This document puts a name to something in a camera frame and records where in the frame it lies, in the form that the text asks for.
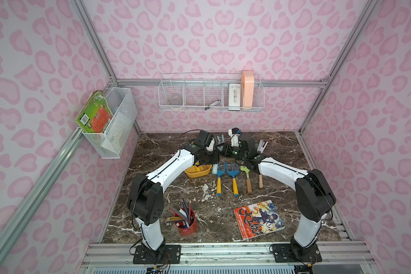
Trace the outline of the yellow plastic storage box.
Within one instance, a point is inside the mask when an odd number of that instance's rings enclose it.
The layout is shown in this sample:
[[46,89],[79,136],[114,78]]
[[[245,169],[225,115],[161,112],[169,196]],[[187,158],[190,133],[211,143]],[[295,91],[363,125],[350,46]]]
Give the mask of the yellow plastic storage box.
[[186,175],[189,178],[198,178],[208,175],[211,172],[212,165],[193,165],[185,170]]

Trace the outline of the blue rake yellow handle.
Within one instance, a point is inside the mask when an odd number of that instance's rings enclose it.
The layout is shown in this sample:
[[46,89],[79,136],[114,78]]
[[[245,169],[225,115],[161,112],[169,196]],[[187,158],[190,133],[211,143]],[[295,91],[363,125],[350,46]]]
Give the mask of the blue rake yellow handle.
[[227,165],[225,163],[219,162],[212,166],[212,173],[218,177],[216,185],[216,194],[221,195],[221,177],[227,173]]
[[227,174],[232,177],[232,187],[233,193],[235,197],[239,196],[239,190],[237,187],[236,177],[239,174],[239,165],[237,163],[231,163],[231,165],[227,166]]

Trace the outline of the light green rake wooden handle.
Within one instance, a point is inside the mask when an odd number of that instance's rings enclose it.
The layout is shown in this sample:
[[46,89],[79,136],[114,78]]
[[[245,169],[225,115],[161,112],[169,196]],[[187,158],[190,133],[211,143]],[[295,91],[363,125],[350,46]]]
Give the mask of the light green rake wooden handle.
[[241,166],[240,170],[245,173],[247,193],[252,194],[252,184],[250,179],[250,169],[247,166]]

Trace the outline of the light blue rake white handle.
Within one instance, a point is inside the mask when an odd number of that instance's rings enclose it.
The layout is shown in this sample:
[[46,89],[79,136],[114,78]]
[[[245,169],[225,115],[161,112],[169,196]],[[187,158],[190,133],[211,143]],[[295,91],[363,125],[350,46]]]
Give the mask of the light blue rake white handle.
[[[217,140],[218,145],[223,144],[224,143],[224,135],[223,134],[221,136],[218,135],[216,137],[216,140]],[[218,172],[218,164],[213,164],[212,165],[212,174],[216,175],[217,172]]]

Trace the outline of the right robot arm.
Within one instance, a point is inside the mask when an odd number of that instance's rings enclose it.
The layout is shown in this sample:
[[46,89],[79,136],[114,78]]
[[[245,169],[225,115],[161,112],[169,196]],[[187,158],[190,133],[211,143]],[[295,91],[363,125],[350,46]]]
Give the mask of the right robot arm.
[[297,169],[264,155],[254,139],[238,128],[230,129],[228,134],[228,142],[223,136],[217,137],[222,156],[242,161],[250,171],[284,183],[296,192],[301,217],[291,238],[291,252],[295,257],[311,252],[316,247],[322,220],[332,212],[336,203],[324,174],[317,169]]

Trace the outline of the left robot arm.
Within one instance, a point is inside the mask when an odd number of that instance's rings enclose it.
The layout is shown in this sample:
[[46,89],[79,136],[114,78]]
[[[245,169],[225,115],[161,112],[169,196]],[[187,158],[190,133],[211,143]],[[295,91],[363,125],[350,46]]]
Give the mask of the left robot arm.
[[225,138],[200,130],[196,139],[182,144],[174,156],[155,171],[133,178],[128,199],[132,220],[142,233],[142,246],[161,253],[165,245],[160,216],[164,210],[163,195],[170,184],[194,164],[219,162]]

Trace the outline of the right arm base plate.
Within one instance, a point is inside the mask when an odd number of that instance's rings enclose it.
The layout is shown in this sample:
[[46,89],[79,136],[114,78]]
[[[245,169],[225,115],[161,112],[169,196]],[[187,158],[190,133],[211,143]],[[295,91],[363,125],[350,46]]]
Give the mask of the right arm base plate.
[[272,244],[269,248],[276,263],[320,263],[323,261],[317,244],[301,248],[298,244]]

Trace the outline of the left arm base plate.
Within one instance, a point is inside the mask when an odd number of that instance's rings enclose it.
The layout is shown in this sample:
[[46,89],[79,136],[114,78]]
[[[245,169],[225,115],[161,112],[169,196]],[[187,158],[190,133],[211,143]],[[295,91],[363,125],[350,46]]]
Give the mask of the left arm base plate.
[[164,264],[169,260],[171,264],[179,264],[181,245],[163,244],[156,251],[144,244],[137,246],[133,253],[133,264]]

